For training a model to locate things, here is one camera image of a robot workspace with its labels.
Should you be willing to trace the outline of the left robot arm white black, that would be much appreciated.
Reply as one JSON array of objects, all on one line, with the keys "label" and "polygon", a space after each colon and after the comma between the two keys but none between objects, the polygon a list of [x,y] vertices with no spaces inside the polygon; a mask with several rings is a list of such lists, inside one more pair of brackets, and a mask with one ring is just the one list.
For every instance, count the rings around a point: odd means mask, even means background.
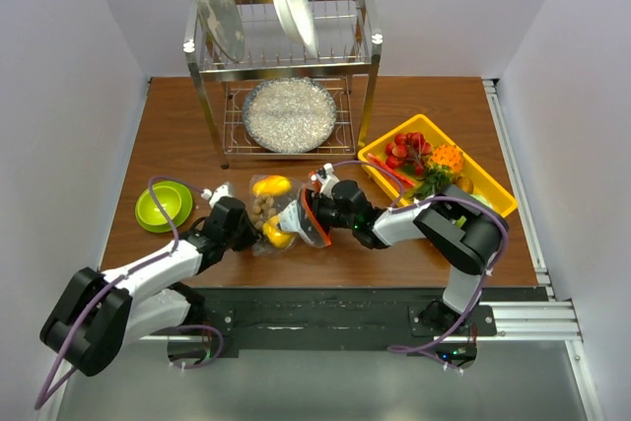
[{"label": "left robot arm white black", "polygon": [[201,228],[190,228],[175,244],[125,266],[73,275],[45,321],[40,341],[91,377],[120,349],[146,335],[176,328],[197,332],[206,320],[204,298],[184,280],[218,263],[228,250],[253,246],[258,230],[245,204],[220,198]]}]

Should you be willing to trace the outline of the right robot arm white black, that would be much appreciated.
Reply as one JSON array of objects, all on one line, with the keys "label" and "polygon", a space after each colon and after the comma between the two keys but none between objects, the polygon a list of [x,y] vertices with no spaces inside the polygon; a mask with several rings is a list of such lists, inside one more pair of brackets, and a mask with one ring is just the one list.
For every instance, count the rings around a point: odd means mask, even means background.
[{"label": "right robot arm white black", "polygon": [[379,208],[354,180],[338,182],[329,194],[310,191],[306,202],[326,233],[346,229],[369,249],[428,241],[452,267],[439,311],[442,329],[460,335],[473,325],[484,280],[508,243],[509,226],[490,207],[449,185],[416,204]]}]

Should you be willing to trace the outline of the clear zip top bag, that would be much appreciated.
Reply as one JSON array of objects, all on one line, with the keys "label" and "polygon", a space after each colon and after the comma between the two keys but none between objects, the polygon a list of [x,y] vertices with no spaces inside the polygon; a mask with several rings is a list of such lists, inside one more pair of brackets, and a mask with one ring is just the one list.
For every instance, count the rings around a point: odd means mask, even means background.
[{"label": "clear zip top bag", "polygon": [[[250,204],[248,205],[248,216],[250,218],[250,207],[254,196],[251,187],[260,179],[268,175],[254,175],[249,183]],[[325,248],[331,245],[329,232],[324,230],[316,221],[314,211],[308,206],[310,189],[301,181],[288,177],[292,182],[292,189],[283,195],[273,196],[275,199],[277,214],[280,217],[279,228],[282,231],[294,233],[295,239],[286,248],[275,248],[262,233],[262,226],[255,226],[260,237],[252,247],[255,256],[271,255],[284,251],[293,246],[297,241],[315,247]]]}]

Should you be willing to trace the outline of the red fake strawberry bunch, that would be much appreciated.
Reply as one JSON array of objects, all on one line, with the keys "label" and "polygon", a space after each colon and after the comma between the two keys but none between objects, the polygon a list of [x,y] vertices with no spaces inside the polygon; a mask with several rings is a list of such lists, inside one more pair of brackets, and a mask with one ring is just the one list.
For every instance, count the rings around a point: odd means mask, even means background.
[{"label": "red fake strawberry bunch", "polygon": [[397,133],[386,144],[386,165],[407,175],[420,177],[433,153],[433,145],[419,131]]}]

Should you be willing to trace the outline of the yellow fake bell pepper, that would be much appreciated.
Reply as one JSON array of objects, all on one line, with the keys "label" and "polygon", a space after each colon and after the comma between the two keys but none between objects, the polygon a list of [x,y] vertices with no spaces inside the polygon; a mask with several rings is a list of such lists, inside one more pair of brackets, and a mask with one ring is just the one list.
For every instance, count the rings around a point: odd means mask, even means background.
[{"label": "yellow fake bell pepper", "polygon": [[295,234],[279,228],[280,217],[274,215],[262,225],[262,233],[275,248],[286,248],[295,239]]}]

